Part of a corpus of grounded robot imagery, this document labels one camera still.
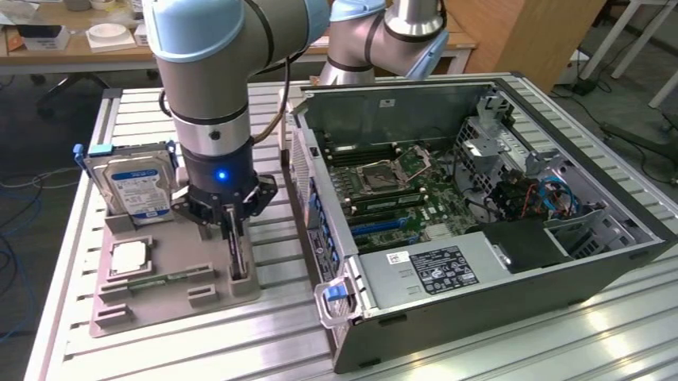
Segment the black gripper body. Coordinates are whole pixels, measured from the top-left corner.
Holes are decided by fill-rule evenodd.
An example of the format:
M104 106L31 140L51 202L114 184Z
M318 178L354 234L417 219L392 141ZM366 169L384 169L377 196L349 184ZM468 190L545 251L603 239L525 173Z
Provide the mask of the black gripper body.
M256 210L256 197L245 201L258 185L252 144L221 156L205 156L182 148L188 194L206 207L233 204L237 210Z

